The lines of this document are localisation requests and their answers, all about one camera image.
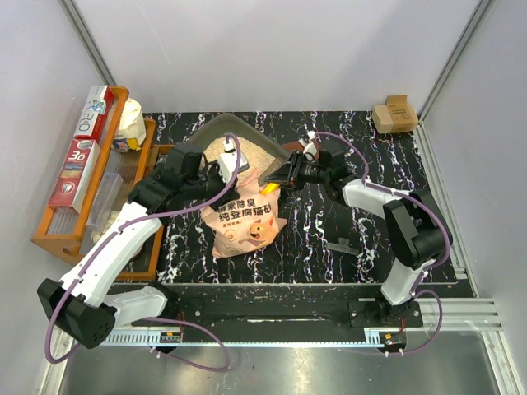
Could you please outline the yellow plastic litter scoop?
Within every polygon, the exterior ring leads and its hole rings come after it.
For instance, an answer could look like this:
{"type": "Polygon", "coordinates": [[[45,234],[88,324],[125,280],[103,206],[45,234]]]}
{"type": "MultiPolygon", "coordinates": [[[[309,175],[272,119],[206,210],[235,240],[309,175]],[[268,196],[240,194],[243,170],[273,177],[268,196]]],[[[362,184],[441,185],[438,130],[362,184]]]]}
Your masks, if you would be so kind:
{"type": "Polygon", "coordinates": [[[265,186],[265,188],[260,192],[262,195],[267,196],[270,193],[274,192],[275,190],[279,189],[280,185],[276,183],[269,183],[265,186]]]}

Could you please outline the pink cat litter bag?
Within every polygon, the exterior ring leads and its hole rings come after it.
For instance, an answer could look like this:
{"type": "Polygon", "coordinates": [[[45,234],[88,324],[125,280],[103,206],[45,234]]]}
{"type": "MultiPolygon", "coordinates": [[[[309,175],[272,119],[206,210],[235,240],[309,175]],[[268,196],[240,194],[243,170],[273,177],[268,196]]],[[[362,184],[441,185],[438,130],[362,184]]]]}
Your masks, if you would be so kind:
{"type": "Polygon", "coordinates": [[[279,216],[280,191],[261,194],[258,175],[251,172],[237,187],[238,199],[216,210],[201,210],[202,220],[214,234],[213,257],[231,258],[262,249],[272,244],[287,224],[279,216]]]}

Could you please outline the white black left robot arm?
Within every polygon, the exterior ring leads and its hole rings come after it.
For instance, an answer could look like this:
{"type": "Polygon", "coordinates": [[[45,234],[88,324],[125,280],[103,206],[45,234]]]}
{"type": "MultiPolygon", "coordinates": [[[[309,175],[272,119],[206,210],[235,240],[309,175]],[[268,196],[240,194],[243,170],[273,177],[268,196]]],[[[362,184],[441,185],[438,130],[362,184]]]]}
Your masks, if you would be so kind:
{"type": "Polygon", "coordinates": [[[118,295],[108,291],[124,266],[162,226],[164,219],[193,212],[223,200],[235,189],[242,152],[236,137],[227,150],[207,161],[203,149],[190,143],[171,147],[164,162],[133,188],[113,225],[93,249],[59,281],[45,279],[37,295],[49,328],[60,328],[87,349],[99,346],[114,328],[146,318],[172,324],[178,305],[160,285],[118,295]]]}

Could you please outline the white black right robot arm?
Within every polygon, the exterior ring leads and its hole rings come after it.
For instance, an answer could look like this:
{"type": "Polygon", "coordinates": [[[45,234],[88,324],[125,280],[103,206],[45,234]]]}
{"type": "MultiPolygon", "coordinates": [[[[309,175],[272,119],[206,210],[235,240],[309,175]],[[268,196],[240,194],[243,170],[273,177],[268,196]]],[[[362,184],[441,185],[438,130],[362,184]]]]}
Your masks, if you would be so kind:
{"type": "Polygon", "coordinates": [[[293,151],[288,159],[266,170],[262,180],[279,188],[301,190],[320,184],[335,202],[368,211],[385,221],[394,262],[375,301],[368,302],[365,317],[385,326],[396,324],[416,296],[418,283],[436,263],[450,255],[452,236],[431,192],[387,188],[354,176],[345,154],[293,151]]]}

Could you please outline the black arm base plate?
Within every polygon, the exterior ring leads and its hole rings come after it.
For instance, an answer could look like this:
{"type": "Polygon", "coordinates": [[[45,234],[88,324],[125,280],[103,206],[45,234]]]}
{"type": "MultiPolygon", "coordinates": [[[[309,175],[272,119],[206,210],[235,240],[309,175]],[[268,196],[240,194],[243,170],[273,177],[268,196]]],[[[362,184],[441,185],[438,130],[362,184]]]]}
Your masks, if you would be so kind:
{"type": "Polygon", "coordinates": [[[162,318],[219,322],[329,322],[352,328],[420,328],[416,301],[391,307],[378,285],[168,285],[162,318]]]}

